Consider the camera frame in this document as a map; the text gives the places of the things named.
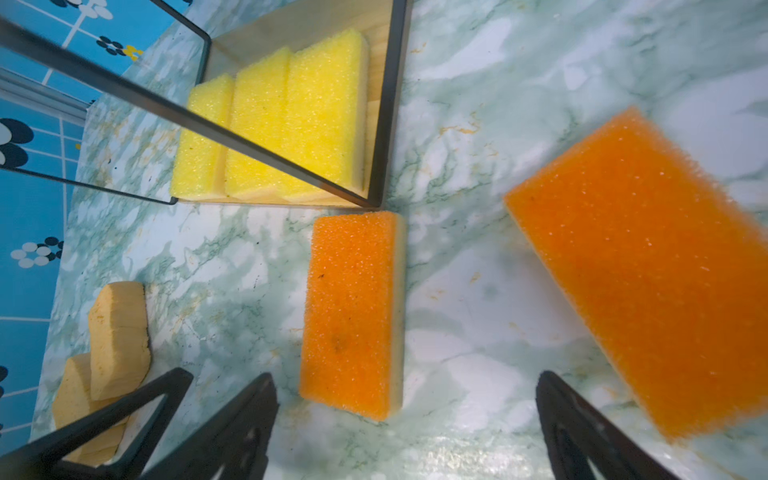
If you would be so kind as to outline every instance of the black metal rack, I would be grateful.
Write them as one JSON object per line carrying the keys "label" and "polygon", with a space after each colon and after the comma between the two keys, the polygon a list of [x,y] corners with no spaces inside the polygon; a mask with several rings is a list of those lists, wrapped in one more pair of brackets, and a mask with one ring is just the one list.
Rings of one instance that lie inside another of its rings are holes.
{"label": "black metal rack", "polygon": [[604,478],[679,480],[556,373],[539,376],[536,406],[556,480],[595,480],[589,460]]}
{"label": "black metal rack", "polygon": [[[203,52],[200,59],[200,66],[197,71],[197,83],[201,83],[205,75],[208,58],[210,57],[210,48],[212,45],[210,36],[202,28],[198,27],[193,22],[190,22],[188,18],[184,17],[181,13],[163,2],[163,0],[151,1],[203,40]],[[395,0],[392,4],[392,17],[382,84],[382,99],[379,109],[379,122],[376,130],[376,142],[373,150],[368,197],[362,197],[351,190],[341,187],[338,184],[334,184],[326,178],[321,177],[252,141],[248,141],[240,135],[235,134],[224,127],[220,127],[200,115],[192,113],[186,108],[176,105],[166,98],[163,98],[140,85],[130,82],[79,55],[64,50],[2,17],[0,17],[0,45],[60,71],[69,77],[92,86],[93,88],[97,88],[104,93],[114,95],[121,100],[136,105],[139,108],[143,108],[152,114],[156,114],[158,117],[172,121],[181,127],[210,138],[211,140],[222,144],[224,147],[245,154],[248,157],[289,174],[292,177],[307,182],[314,187],[321,188],[359,207],[380,208],[386,193],[387,172],[389,169],[389,156],[392,143],[391,136],[394,128],[396,107],[399,97],[399,84],[402,77],[402,60],[405,57],[404,51],[411,4],[412,0]],[[7,167],[5,165],[0,165],[0,169],[16,171],[33,177],[54,180],[63,184],[90,188],[92,190],[121,195],[123,197],[146,200],[157,204],[173,205],[179,200],[176,197],[171,197],[170,200],[159,200],[142,195],[129,194],[111,188],[99,187],[97,185],[86,184],[46,174],[39,174],[21,168]]]}
{"label": "black metal rack", "polygon": [[[275,384],[263,373],[230,400],[173,453],[146,472],[144,467],[165,433],[192,383],[192,374],[175,368],[115,403],[0,458],[0,476],[26,480],[143,480],[262,478],[266,447],[277,415]],[[64,456],[106,432],[154,399],[160,398],[149,421],[110,465],[91,467]]]}

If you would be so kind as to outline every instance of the green and white marble surface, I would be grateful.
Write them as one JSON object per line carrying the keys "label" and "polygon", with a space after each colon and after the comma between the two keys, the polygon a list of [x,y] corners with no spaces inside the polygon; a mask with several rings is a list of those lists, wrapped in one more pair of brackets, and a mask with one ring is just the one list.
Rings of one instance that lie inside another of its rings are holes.
{"label": "green and white marble surface", "polygon": [[[284,2],[195,0],[212,36]],[[417,0],[387,208],[409,223],[405,401],[388,422],[297,395],[318,210],[149,204],[78,189],[33,438],[106,283],[146,286],[148,379],[194,374],[152,462],[261,372],[280,399],[267,478],[551,478],[543,369],[681,478],[764,478],[768,418],[668,445],[502,207],[502,194],[637,104],[768,223],[768,2]],[[127,77],[184,103],[200,42],[173,27]],[[79,180],[168,196],[179,128],[109,98]]]}

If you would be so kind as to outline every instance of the yellow sponge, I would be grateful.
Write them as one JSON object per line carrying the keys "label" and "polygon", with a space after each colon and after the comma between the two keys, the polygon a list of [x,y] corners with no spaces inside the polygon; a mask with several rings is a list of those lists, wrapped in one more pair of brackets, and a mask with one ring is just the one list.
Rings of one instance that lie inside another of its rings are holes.
{"label": "yellow sponge", "polygon": [[[91,354],[75,355],[64,364],[64,376],[56,392],[51,410],[57,429],[82,419],[119,400],[91,399]],[[106,462],[118,449],[125,432],[125,419],[106,432],[67,455],[70,462],[99,465]]]}
{"label": "yellow sponge", "polygon": [[91,398],[133,392],[149,370],[147,304],[139,282],[115,282],[102,289],[88,313],[91,332]]}
{"label": "yellow sponge", "polygon": [[[229,127],[234,80],[228,74],[197,85],[187,108],[222,127]],[[170,194],[185,200],[225,197],[224,161],[227,149],[189,130],[182,130],[170,182]]]}
{"label": "yellow sponge", "polygon": [[[286,83],[292,54],[283,47],[237,74],[230,129],[281,154],[285,136]],[[279,185],[290,176],[240,152],[227,152],[225,188],[240,200],[280,202]]]}
{"label": "yellow sponge", "polygon": [[[297,52],[290,62],[283,151],[291,161],[350,190],[362,191],[368,42],[349,29]],[[332,197],[287,178],[292,202]]]}

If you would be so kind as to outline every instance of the beige sponge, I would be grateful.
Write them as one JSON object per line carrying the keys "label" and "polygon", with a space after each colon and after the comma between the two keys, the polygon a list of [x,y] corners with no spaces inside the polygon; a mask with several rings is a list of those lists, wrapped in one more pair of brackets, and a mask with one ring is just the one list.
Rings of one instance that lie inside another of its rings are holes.
{"label": "beige sponge", "polygon": [[144,286],[116,282],[105,286],[88,314],[91,331],[91,398],[133,392],[150,364]]}
{"label": "beige sponge", "polygon": [[[75,355],[64,364],[64,377],[51,407],[54,424],[60,429],[117,400],[119,397],[91,399],[91,354]],[[125,420],[74,450],[66,459],[86,465],[100,465],[106,462],[112,458],[123,439]]]}

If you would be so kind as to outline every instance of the sponge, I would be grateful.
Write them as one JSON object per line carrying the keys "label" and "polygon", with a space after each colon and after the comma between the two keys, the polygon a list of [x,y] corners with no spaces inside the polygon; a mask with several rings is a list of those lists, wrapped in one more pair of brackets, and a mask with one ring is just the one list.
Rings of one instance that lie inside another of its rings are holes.
{"label": "sponge", "polygon": [[406,225],[390,212],[315,222],[300,395],[376,421],[402,404]]}
{"label": "sponge", "polygon": [[[187,108],[218,124],[229,126],[234,80],[223,74],[192,89]],[[170,194],[184,200],[224,198],[227,149],[202,135],[182,130],[170,182]]]}
{"label": "sponge", "polygon": [[147,306],[139,282],[110,283],[88,314],[91,332],[91,398],[133,392],[150,364]]}
{"label": "sponge", "polygon": [[768,410],[766,232],[636,108],[505,202],[665,437]]}
{"label": "sponge", "polygon": [[[362,192],[368,42],[354,29],[297,52],[290,62],[283,152],[307,170]],[[280,195],[292,202],[333,197],[287,178]]]}
{"label": "sponge", "polygon": [[[230,128],[267,150],[282,154],[285,137],[288,47],[237,74]],[[288,174],[240,152],[227,152],[226,191],[230,197],[261,203],[281,203],[278,187]]]}
{"label": "sponge", "polygon": [[[64,364],[64,376],[51,406],[54,424],[60,429],[118,400],[119,397],[91,399],[91,354],[75,355]],[[86,465],[106,462],[112,458],[123,439],[125,421],[126,419],[121,420],[117,425],[77,448],[67,455],[66,459]]]}

